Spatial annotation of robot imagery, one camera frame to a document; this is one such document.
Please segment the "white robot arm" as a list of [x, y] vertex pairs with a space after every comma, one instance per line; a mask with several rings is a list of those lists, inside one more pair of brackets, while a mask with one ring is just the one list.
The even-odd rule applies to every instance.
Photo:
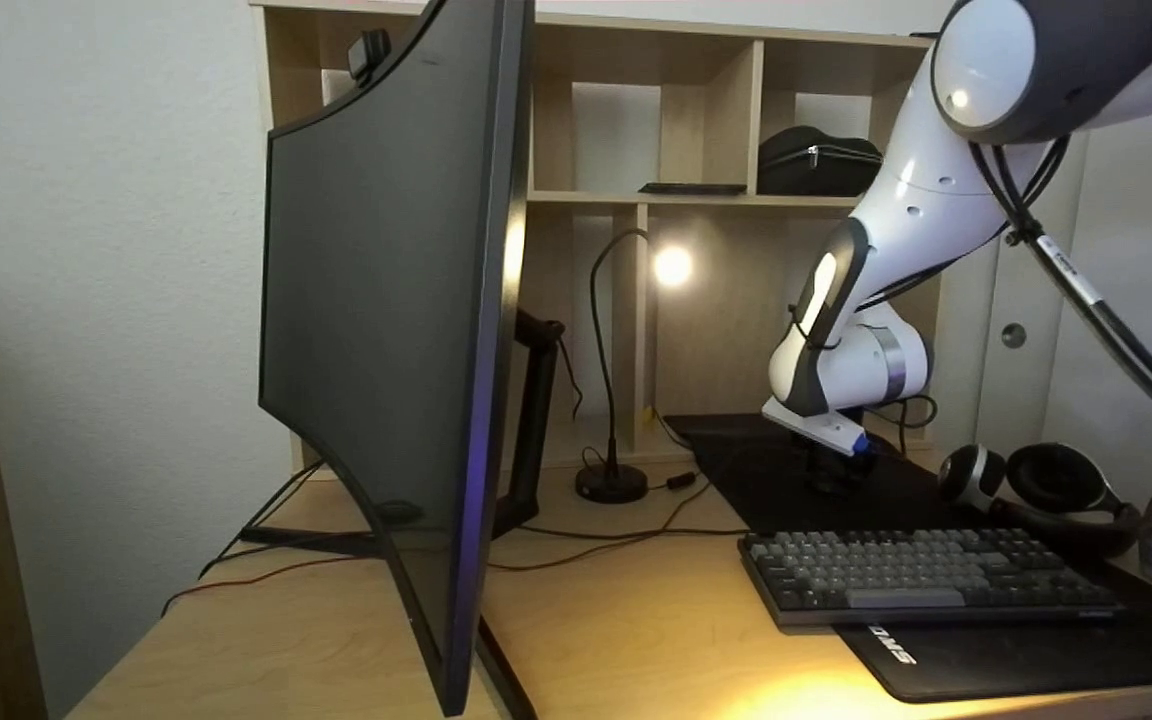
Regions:
[[1152, 0], [956, 0], [876, 181], [836, 228], [767, 361], [766, 416], [866, 456], [852, 410], [917, 396], [929, 350], [893, 295], [995, 237], [1024, 239], [1152, 396], [1152, 353], [1032, 222], [1082, 130], [1152, 118]]

